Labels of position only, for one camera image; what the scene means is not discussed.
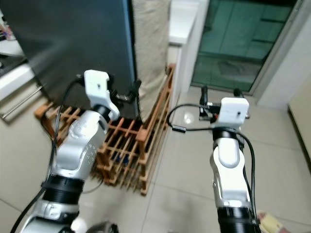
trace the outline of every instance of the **white bracket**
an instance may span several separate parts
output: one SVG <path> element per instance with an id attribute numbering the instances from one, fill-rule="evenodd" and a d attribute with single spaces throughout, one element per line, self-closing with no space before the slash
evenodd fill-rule
<path id="1" fill-rule="evenodd" d="M 86 86 L 86 95 L 90 100 L 91 107 L 102 105 L 110 109 L 109 117 L 111 120 L 117 120 L 120 112 L 116 105 L 110 99 L 110 92 L 107 88 L 109 75 L 106 72 L 97 70 L 87 70 L 84 72 Z"/>
<path id="2" fill-rule="evenodd" d="M 249 103 L 245 98 L 223 98 L 217 120 L 211 127 L 239 129 L 244 123 Z"/>

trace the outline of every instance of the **black cable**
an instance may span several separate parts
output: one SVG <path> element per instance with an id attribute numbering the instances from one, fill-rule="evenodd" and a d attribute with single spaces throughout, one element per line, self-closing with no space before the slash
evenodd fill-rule
<path id="1" fill-rule="evenodd" d="M 38 194 L 32 199 L 32 201 L 26 206 L 26 208 L 23 210 L 23 212 L 21 212 L 21 214 L 19 215 L 18 219 L 16 220 L 16 222 L 14 223 L 14 226 L 12 227 L 10 233 L 15 233 L 15 231 L 17 230 L 20 222 L 22 221 L 22 219 L 25 217 L 25 215 L 27 214 L 27 212 L 29 211 L 29 209 L 32 207 L 32 205 L 40 198 L 40 196 L 44 193 L 45 189 L 41 188 L 40 191 L 38 192 Z"/>
<path id="2" fill-rule="evenodd" d="M 103 184 L 103 182 L 104 182 L 104 177 L 103 177 L 103 175 L 102 175 L 101 182 L 99 183 L 98 186 L 96 186 L 95 188 L 90 189 L 90 190 L 88 190 L 88 191 L 84 191 L 84 192 L 82 192 L 82 194 L 89 194 L 89 193 L 94 192 L 95 190 L 97 190 L 97 189 Z"/>
<path id="3" fill-rule="evenodd" d="M 40 125 L 42 126 L 44 132 L 45 132 L 46 135 L 49 137 L 49 139 L 50 139 L 51 141 L 53 141 L 53 139 L 52 139 L 51 136 L 50 136 L 50 133 L 49 133 L 48 129 L 47 129 L 47 128 L 45 127 L 45 125 L 43 124 L 43 117 L 45 117 L 45 115 L 46 115 L 46 113 L 49 111 L 49 109 L 50 109 L 50 108 L 48 108 L 47 110 L 45 110 L 45 112 L 43 113 L 43 115 L 42 115 L 42 117 L 41 117 L 41 119 L 40 119 Z"/>
<path id="4" fill-rule="evenodd" d="M 198 107 L 198 108 L 204 108 L 204 109 L 208 109 L 208 106 L 204 106 L 204 105 L 200 105 L 200 104 L 193 104 L 193 103 L 184 103 L 181 105 L 178 105 L 176 107 L 174 107 L 170 113 L 167 116 L 166 122 L 167 124 L 173 128 L 173 130 L 179 131 L 179 132 L 183 132 L 185 133 L 186 131 L 205 131 L 205 130 L 222 130 L 222 131 L 226 131 L 229 133 L 236 133 L 238 135 L 240 135 L 248 144 L 250 153 L 251 153 L 251 158 L 252 158 L 252 168 L 251 168 L 251 193 L 250 193 L 250 198 L 251 198 L 251 205 L 252 205 L 252 212 L 253 212 L 253 218 L 254 220 L 257 221 L 257 212 L 256 212 L 256 205 L 255 205 L 255 152 L 254 152 L 254 148 L 252 146 L 252 143 L 250 142 L 250 140 L 241 132 L 235 130 L 235 129 L 231 129 L 231 128 L 227 128 L 227 127 L 217 127 L 217 128 L 211 128 L 211 127 L 207 127 L 207 128 L 186 128 L 186 127 L 182 127 L 182 126 L 175 126 L 170 122 L 170 118 L 171 115 L 174 111 L 176 111 L 176 109 L 181 108 L 181 107 Z"/>
<path id="5" fill-rule="evenodd" d="M 80 83 L 81 79 L 75 79 L 73 80 L 66 88 L 62 101 L 61 101 L 61 105 L 59 106 L 58 112 L 57 112 L 57 116 L 56 116 L 56 120 L 55 120 L 55 133 L 54 133 L 54 140 L 52 141 L 52 149 L 51 149 L 51 154 L 50 154 L 50 161 L 49 161 L 49 167 L 48 167 L 48 174 L 47 174 L 47 178 L 46 181 L 48 180 L 48 178 L 50 177 L 51 174 L 51 169 L 52 169 L 52 165 L 53 165 L 53 160 L 54 160 L 54 154 L 56 152 L 56 145 L 57 145 L 57 137 L 58 137 L 58 128 L 59 128 L 59 121 L 60 121 L 60 115 L 62 112 L 62 108 L 64 106 L 64 103 L 69 95 L 69 91 L 71 90 L 71 88 L 76 84 L 76 83 Z"/>
<path id="6" fill-rule="evenodd" d="M 53 159 L 54 159 L 54 154 L 56 151 L 56 144 L 57 144 L 57 136 L 58 136 L 58 126 L 59 126 L 59 120 L 60 120 L 60 115 L 61 115 L 61 111 L 63 108 L 63 105 L 69 95 L 69 91 L 71 90 L 71 88 L 76 84 L 76 83 L 81 83 L 81 78 L 80 79 L 75 79 L 74 81 L 72 81 L 68 87 L 66 88 L 63 98 L 62 98 L 62 102 L 61 105 L 59 106 L 58 109 L 58 113 L 57 113 L 57 117 L 56 117 L 56 122 L 55 122 L 55 134 L 54 134 L 54 140 L 52 141 L 52 149 L 51 149 L 51 155 L 50 155 L 50 160 L 49 160 L 49 166 L 48 166 L 48 173 L 46 176 L 45 181 L 47 181 L 51 175 L 51 169 L 52 169 L 52 165 L 53 165 Z M 40 198 L 40 196 L 44 193 L 45 188 L 41 188 L 40 191 L 38 192 L 38 194 L 32 199 L 32 201 L 26 206 L 26 208 L 21 212 L 21 214 L 19 215 L 18 219 L 16 220 L 16 222 L 14 223 L 14 226 L 11 229 L 11 233 L 15 233 L 16 229 L 18 228 L 20 222 L 22 221 L 22 219 L 25 217 L 25 215 L 27 214 L 27 212 L 29 211 L 29 209 L 33 206 L 33 204 Z"/>
<path id="7" fill-rule="evenodd" d="M 249 186 L 249 182 L 248 182 L 248 178 L 247 178 L 247 175 L 246 175 L 245 166 L 243 167 L 243 176 L 244 176 L 244 179 L 245 179 L 245 182 L 246 182 L 246 185 L 247 185 L 248 193 L 251 193 L 251 188 Z"/>

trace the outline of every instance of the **door frame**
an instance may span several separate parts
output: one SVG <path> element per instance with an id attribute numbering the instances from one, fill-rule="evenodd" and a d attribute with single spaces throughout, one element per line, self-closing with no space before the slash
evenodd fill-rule
<path id="1" fill-rule="evenodd" d="M 205 2 L 206 6 L 205 6 L 205 9 L 203 10 L 203 12 L 198 13 L 197 19 L 195 22 L 195 24 L 197 24 L 197 27 L 199 27 L 201 29 L 200 38 L 202 38 L 202 35 L 203 35 L 204 23 L 206 20 L 206 14 L 207 14 L 207 10 L 208 10 L 209 3 L 210 3 L 209 0 L 202 0 L 202 1 Z M 251 89 L 249 90 L 249 92 L 245 92 L 246 95 L 250 95 L 250 96 L 255 95 L 257 98 L 263 94 L 264 90 L 268 86 L 273 75 L 275 74 L 278 67 L 282 63 L 284 56 L 286 55 L 287 51 L 291 47 L 291 44 L 294 42 L 294 40 L 297 36 L 298 30 L 300 30 L 300 28 L 302 27 L 302 25 L 305 21 L 305 20 L 296 20 L 296 18 L 298 18 L 297 16 L 299 16 L 299 12 L 300 12 L 299 10 L 301 9 L 301 6 L 303 4 L 308 4 L 308 1 L 307 0 L 297 0 L 295 6 L 293 7 L 285 25 L 281 31 L 281 33 L 279 34 L 275 44 L 273 45 L 266 61 L 262 65 L 262 68 L 260 69 L 259 74 L 255 78 L 255 81 L 252 84 Z M 295 22 L 294 27 L 296 28 L 296 30 L 294 33 L 289 33 L 289 31 L 291 31 L 291 29 L 293 28 L 292 25 L 294 22 Z M 198 83 L 192 83 L 192 77 L 194 74 L 196 59 L 198 56 L 199 46 L 200 46 L 201 40 L 198 40 L 194 43 L 195 44 L 198 43 L 196 45 L 193 45 L 193 47 L 196 47 L 196 49 L 197 49 L 196 56 L 193 59 L 193 63 L 191 62 L 192 69 L 190 69 L 190 73 L 188 75 L 186 75 L 186 77 L 185 77 L 185 82 L 183 84 L 182 92 L 187 92 L 190 85 L 192 85 L 192 86 L 203 86 L 203 85 L 198 84 Z M 231 88 L 226 88 L 226 87 L 217 87 L 217 86 L 209 86 L 209 85 L 208 85 L 208 87 L 211 89 L 215 89 L 215 90 L 232 91 Z"/>
<path id="2" fill-rule="evenodd" d="M 277 71 L 278 67 L 281 65 L 284 55 L 288 52 L 291 44 L 294 42 L 297 36 L 297 33 L 289 33 L 289 31 L 291 30 L 294 20 L 296 19 L 296 16 L 298 16 L 298 13 L 300 12 L 299 10 L 301 9 L 301 6 L 304 2 L 305 0 L 297 0 L 266 61 L 262 65 L 259 74 L 255 78 L 255 81 L 250 91 L 248 92 L 249 95 L 255 94 L 258 96 L 259 85 L 261 84 L 261 88 L 264 87 L 265 89 Z"/>

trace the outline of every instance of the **white countertop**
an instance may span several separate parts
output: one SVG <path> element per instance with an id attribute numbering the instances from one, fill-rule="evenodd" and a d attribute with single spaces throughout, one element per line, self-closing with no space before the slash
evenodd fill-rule
<path id="1" fill-rule="evenodd" d="M 23 50 L 21 49 L 17 40 L 2 40 L 0 41 L 0 54 L 9 56 L 23 56 Z"/>
<path id="2" fill-rule="evenodd" d="M 22 64 L 0 78 L 0 101 L 35 76 L 28 64 Z"/>
<path id="3" fill-rule="evenodd" d="M 186 44 L 192 31 L 199 3 L 173 0 L 170 19 L 170 43 Z"/>

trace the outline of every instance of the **floor tile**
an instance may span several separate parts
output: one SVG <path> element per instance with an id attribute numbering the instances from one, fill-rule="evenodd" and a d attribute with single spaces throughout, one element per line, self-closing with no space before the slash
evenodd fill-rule
<path id="1" fill-rule="evenodd" d="M 190 87 L 188 93 L 182 93 L 179 98 L 181 103 L 199 103 L 201 90 L 198 87 Z M 208 101 L 220 102 L 224 97 L 233 97 L 233 94 L 223 91 L 208 90 Z M 249 114 L 251 118 L 242 125 L 242 132 L 250 139 L 266 142 L 278 146 L 284 146 L 301 150 L 293 123 L 286 111 L 256 106 L 255 99 L 246 96 L 250 103 Z M 198 122 L 198 110 L 196 108 L 181 108 L 175 116 L 184 117 L 185 113 L 193 115 L 193 121 Z M 199 123 L 207 127 L 209 122 Z"/>
<path id="2" fill-rule="evenodd" d="M 218 233 L 213 200 L 155 185 L 142 233 Z"/>
<path id="3" fill-rule="evenodd" d="M 1 232 L 8 233 L 13 227 L 20 212 L 0 200 L 0 228 Z"/>
<path id="4" fill-rule="evenodd" d="M 40 189 L 47 173 L 51 142 L 34 111 L 46 101 L 23 107 L 11 124 L 0 121 L 0 198 L 22 210 Z"/>
<path id="5" fill-rule="evenodd" d="M 155 183 L 213 198 L 209 132 L 171 132 Z"/>
<path id="6" fill-rule="evenodd" d="M 88 189 L 95 186 L 95 181 L 87 184 Z M 152 190 L 153 184 L 148 195 L 143 197 L 139 191 L 133 193 L 131 190 L 103 185 L 95 192 L 81 196 L 79 224 L 89 228 L 93 224 L 109 220 L 117 223 L 120 232 L 140 232 Z"/>
<path id="7" fill-rule="evenodd" d="M 250 139 L 301 150 L 293 123 L 286 111 L 251 106 L 249 114 L 251 118 L 245 121 L 241 129 Z"/>
<path id="8" fill-rule="evenodd" d="M 155 166 L 155 171 L 154 171 L 153 176 L 152 176 L 152 179 L 151 179 L 151 182 L 152 182 L 152 183 L 155 183 L 155 182 L 156 182 L 156 178 L 157 178 L 157 175 L 158 175 L 160 166 L 161 166 L 163 154 L 165 153 L 166 144 L 167 144 L 168 138 L 171 137 L 170 135 L 171 135 L 172 133 L 174 133 L 174 132 L 171 130 L 171 128 L 168 128 L 168 129 L 167 129 L 167 132 L 166 132 L 166 135 L 165 135 L 165 139 L 164 139 L 164 141 L 163 141 L 163 145 L 162 145 L 161 152 L 160 152 L 159 157 L 158 157 L 158 159 L 157 159 L 157 163 L 156 163 L 156 166 Z"/>
<path id="9" fill-rule="evenodd" d="M 301 224 L 278 218 L 279 222 L 291 233 L 311 233 L 311 225 Z"/>
<path id="10" fill-rule="evenodd" d="M 301 151 L 253 142 L 256 156 L 256 205 L 277 217 L 311 223 L 311 175 Z M 245 148 L 250 182 L 250 153 Z"/>

